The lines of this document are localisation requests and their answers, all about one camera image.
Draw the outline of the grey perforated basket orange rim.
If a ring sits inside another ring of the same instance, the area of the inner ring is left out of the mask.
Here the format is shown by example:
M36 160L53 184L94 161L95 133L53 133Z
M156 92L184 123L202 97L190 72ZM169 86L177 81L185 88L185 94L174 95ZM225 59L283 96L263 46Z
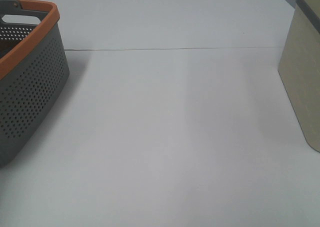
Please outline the grey perforated basket orange rim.
M55 3L1 0L0 14L39 19L0 23L0 165L5 167L41 125L70 70Z

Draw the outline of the beige bin grey rim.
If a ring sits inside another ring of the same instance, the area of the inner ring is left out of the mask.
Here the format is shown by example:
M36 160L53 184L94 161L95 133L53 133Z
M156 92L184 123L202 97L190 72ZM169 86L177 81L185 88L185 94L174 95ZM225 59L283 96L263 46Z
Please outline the beige bin grey rim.
M278 73L307 144L320 150L320 0L296 0Z

